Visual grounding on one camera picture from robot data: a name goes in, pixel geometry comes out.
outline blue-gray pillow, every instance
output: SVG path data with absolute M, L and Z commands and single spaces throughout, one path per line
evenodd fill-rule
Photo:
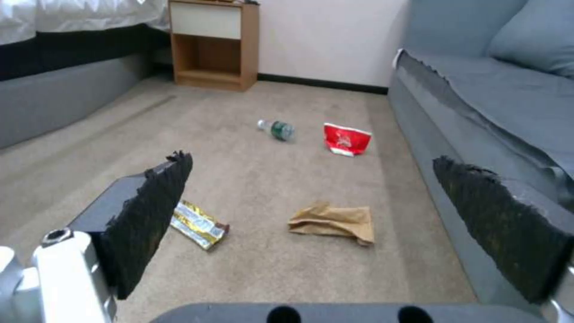
M 530 0 L 488 51 L 496 59 L 574 79 L 574 0 Z

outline plastic bottle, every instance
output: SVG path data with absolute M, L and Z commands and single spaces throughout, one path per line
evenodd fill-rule
M 259 122 L 257 122 L 257 127 L 270 133 L 273 137 L 281 141 L 290 140 L 295 132 L 295 128 L 293 126 L 281 121 L 271 122 L 259 120 Z

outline trash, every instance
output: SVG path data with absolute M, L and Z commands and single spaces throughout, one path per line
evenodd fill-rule
M 221 224 L 196 205 L 181 200 L 173 211 L 171 226 L 204 250 L 209 250 L 229 232 L 229 224 Z
M 289 232 L 356 237 L 360 245 L 375 243 L 371 210 L 368 207 L 341 209 L 317 201 L 288 222 Z
M 325 123 L 325 145 L 331 152 L 347 157 L 364 153 L 371 140 L 371 133 L 359 129 Z
M 295 132 L 295 128 L 293 126 L 281 121 L 270 122 L 259 120 L 257 122 L 257 128 L 270 133 L 273 137 L 281 141 L 287 141 L 291 139 Z

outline red snack bag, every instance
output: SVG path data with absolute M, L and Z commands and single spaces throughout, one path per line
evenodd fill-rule
M 362 154 L 371 140 L 371 133 L 359 129 L 325 123 L 325 145 L 333 153 L 355 157 Z

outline white wall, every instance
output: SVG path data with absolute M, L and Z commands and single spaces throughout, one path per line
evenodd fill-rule
M 259 72 L 388 86 L 408 0 L 259 0 Z

